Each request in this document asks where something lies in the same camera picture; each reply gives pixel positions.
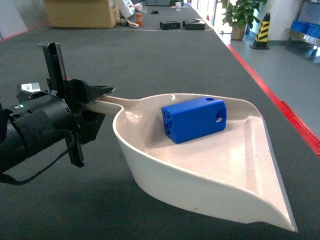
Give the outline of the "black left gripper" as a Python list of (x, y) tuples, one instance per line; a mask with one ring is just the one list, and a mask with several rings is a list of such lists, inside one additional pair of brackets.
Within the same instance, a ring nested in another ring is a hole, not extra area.
[[(19, 104), (16, 106), (16, 132), (19, 144), (16, 146), (16, 163), (38, 154), (56, 142), (64, 139), (67, 152), (73, 165), (81, 168), (84, 158), (80, 144), (94, 141), (98, 135), (105, 114), (82, 110), (79, 119), (79, 141), (72, 108), (74, 107), (67, 93), (67, 79), (58, 43), (42, 43), (49, 78), (49, 91), (31, 93), (22, 86), (17, 95)], [(83, 101), (92, 102), (111, 94), (111, 86), (88, 85), (84, 88)]]

